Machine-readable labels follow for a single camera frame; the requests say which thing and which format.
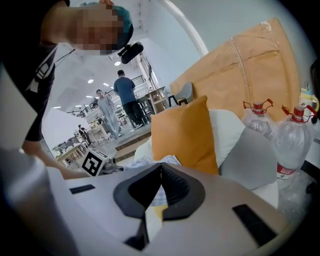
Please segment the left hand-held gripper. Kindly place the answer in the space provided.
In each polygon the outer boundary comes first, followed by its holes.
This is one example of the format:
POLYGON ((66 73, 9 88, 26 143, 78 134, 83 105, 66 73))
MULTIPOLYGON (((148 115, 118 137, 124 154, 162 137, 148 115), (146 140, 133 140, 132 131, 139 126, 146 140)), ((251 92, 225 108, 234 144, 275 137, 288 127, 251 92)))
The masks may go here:
POLYGON ((98 149, 89 148, 81 169, 90 177, 97 177, 122 172, 124 167, 118 166, 115 158, 109 157, 98 149))

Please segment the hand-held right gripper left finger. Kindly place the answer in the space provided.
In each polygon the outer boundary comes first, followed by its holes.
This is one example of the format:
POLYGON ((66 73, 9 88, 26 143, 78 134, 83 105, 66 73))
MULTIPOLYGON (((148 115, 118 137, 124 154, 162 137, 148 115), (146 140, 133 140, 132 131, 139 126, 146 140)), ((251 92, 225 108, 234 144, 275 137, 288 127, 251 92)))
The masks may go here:
POLYGON ((46 246, 55 256, 160 256, 159 240, 148 240, 145 209, 129 186, 160 176, 146 165, 98 177, 64 180, 47 170, 46 246))

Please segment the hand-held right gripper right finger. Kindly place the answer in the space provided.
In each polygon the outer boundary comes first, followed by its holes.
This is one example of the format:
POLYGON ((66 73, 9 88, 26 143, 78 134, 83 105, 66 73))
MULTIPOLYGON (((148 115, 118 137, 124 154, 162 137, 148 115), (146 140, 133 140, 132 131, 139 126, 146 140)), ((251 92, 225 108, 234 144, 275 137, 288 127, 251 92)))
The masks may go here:
POLYGON ((291 236, 283 213, 239 183, 171 164, 178 175, 202 183, 205 198, 188 218, 164 221, 149 243, 151 256, 268 256, 291 236), (233 208, 247 205, 275 234, 259 245, 233 208))

